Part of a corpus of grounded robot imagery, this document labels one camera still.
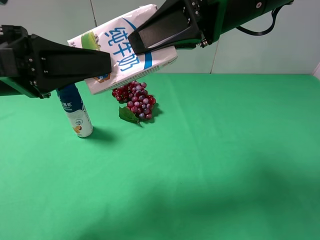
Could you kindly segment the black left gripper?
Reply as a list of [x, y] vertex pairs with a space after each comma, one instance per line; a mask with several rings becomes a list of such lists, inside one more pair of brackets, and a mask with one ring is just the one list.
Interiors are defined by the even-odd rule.
[[112, 71], [109, 53], [59, 44], [0, 26], [0, 95], [47, 99], [52, 91]]

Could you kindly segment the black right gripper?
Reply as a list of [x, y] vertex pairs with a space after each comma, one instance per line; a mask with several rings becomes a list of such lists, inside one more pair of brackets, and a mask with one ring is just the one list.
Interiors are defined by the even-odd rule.
[[206, 47], [222, 33], [225, 0], [167, 0], [128, 37], [136, 55], [167, 47]]

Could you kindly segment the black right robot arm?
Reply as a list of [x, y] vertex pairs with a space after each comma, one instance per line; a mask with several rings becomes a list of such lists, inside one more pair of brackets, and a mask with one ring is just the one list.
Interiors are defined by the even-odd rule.
[[290, 4], [291, 0], [167, 0], [128, 40], [134, 53], [141, 55], [167, 47], [204, 48], [233, 29], [264, 36], [273, 30], [273, 24], [260, 32], [242, 25], [266, 13], [275, 20], [280, 9]]

